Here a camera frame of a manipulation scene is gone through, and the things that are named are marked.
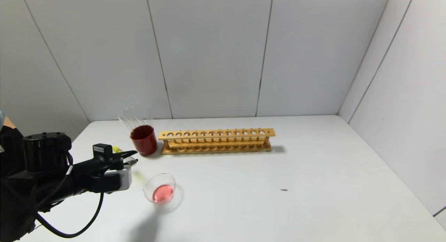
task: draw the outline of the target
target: test tube rack hole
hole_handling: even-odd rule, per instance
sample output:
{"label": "test tube rack hole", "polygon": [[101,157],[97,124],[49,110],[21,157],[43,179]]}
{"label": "test tube rack hole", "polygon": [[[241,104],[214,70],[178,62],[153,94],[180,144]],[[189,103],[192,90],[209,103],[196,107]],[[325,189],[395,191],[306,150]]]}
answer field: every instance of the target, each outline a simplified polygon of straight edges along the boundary
{"label": "test tube rack hole", "polygon": [[269,137],[274,129],[214,129],[161,131],[161,154],[199,154],[271,151]]}

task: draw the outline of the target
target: glass petri dish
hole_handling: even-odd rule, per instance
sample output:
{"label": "glass petri dish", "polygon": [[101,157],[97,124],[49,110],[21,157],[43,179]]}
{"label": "glass petri dish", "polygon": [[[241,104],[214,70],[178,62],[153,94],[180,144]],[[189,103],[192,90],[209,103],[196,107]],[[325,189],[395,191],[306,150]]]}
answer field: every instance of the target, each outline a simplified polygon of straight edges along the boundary
{"label": "glass petri dish", "polygon": [[164,205],[174,197],[175,186],[175,178],[162,173],[151,178],[142,190],[147,200],[157,205]]}

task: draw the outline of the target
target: wall panel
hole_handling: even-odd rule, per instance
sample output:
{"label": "wall panel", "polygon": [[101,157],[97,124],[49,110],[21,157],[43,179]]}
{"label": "wall panel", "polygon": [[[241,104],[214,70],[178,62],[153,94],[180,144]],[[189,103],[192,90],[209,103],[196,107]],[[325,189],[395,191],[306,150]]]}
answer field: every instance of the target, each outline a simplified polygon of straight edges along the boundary
{"label": "wall panel", "polygon": [[151,104],[171,118],[147,0],[26,0],[91,121]]}
{"label": "wall panel", "polygon": [[149,0],[174,118],[255,116],[271,0]]}
{"label": "wall panel", "polygon": [[258,116],[337,114],[387,0],[273,0]]}
{"label": "wall panel", "polygon": [[446,0],[412,0],[350,125],[433,214],[446,205]]}
{"label": "wall panel", "polygon": [[0,0],[0,107],[24,135],[88,125],[23,0]]}

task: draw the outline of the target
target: robotic arm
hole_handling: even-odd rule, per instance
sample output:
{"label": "robotic arm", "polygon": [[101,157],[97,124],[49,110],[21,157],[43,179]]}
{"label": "robotic arm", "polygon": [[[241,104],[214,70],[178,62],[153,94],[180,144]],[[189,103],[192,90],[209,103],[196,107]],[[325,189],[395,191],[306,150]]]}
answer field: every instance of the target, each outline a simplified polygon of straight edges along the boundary
{"label": "robotic arm", "polygon": [[[64,133],[42,133],[23,138],[23,152],[2,154],[0,195],[0,241],[20,239],[35,228],[37,219],[61,237],[76,237],[94,222],[102,205],[103,194],[126,190],[132,183],[131,166],[124,162],[134,150],[113,153],[111,145],[93,146],[93,158],[73,164],[68,152],[71,139]],[[98,209],[91,221],[76,234],[64,234],[38,214],[49,212],[65,198],[86,191],[100,193]]]}

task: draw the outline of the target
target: yellow object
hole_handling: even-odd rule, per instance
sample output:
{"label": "yellow object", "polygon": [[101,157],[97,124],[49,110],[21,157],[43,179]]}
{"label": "yellow object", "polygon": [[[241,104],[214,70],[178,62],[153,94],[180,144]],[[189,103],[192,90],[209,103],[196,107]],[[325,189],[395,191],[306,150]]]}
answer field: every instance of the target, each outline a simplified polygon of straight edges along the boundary
{"label": "yellow object", "polygon": [[275,137],[274,129],[215,129],[161,131],[161,151],[169,154],[229,153],[271,151],[269,137]]}
{"label": "yellow object", "polygon": [[113,146],[113,152],[119,153],[119,152],[123,152],[123,150],[121,150],[118,146]]}

